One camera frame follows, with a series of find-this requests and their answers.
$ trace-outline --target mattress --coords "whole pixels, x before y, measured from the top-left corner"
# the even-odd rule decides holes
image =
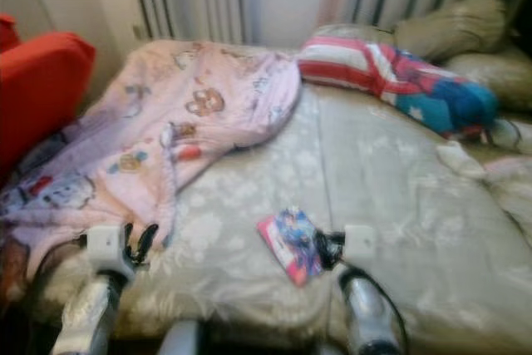
[[[259,328],[265,341],[346,345],[341,270],[296,288],[256,230],[298,205],[325,230],[376,230],[376,255],[360,266],[404,313],[417,353],[530,353],[532,249],[485,187],[438,161],[440,141],[370,96],[305,86],[277,137],[182,190],[173,237],[124,292],[116,336],[201,318]],[[57,323],[89,275],[79,253],[37,282],[35,317]]]

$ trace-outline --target pink cartoon blanket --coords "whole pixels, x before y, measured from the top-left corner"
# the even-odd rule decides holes
[[[95,224],[158,224],[176,193],[228,151],[274,135],[298,97],[295,61],[211,42],[152,42],[106,94],[41,143],[0,194],[0,301],[21,297],[45,255]]]

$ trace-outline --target red chair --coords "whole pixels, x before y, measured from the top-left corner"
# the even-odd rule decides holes
[[[0,186],[38,141],[75,118],[94,57],[73,33],[20,43],[12,18],[0,15]]]

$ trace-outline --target beige pillow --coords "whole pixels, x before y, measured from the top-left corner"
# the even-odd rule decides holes
[[[505,6],[500,0],[464,0],[399,22],[395,40],[402,50],[428,62],[442,62],[465,52],[493,52],[505,31]]]
[[[313,37],[346,37],[366,42],[385,43],[394,46],[393,35],[389,31],[371,25],[333,24],[324,25],[316,30]]]
[[[515,46],[492,54],[460,54],[441,66],[489,87],[502,109],[532,111],[532,60]]]

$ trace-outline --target card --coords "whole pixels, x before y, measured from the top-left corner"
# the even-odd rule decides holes
[[[316,227],[297,208],[281,211],[257,224],[267,246],[297,286],[322,272],[313,237]]]

